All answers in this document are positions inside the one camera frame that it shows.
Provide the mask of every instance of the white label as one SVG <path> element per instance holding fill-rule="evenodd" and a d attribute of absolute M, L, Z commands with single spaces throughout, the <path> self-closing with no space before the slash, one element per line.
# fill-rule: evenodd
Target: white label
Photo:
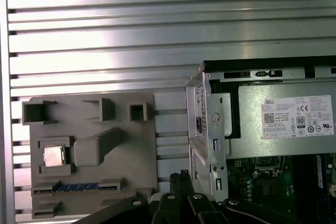
<path fill-rule="evenodd" d="M 322 179 L 322 163 L 321 156 L 316 155 L 316 165 L 317 165 L 317 177 L 318 177 L 318 185 L 323 189 L 323 179 Z"/>
<path fill-rule="evenodd" d="M 330 95 L 265 99 L 264 139 L 334 134 Z"/>

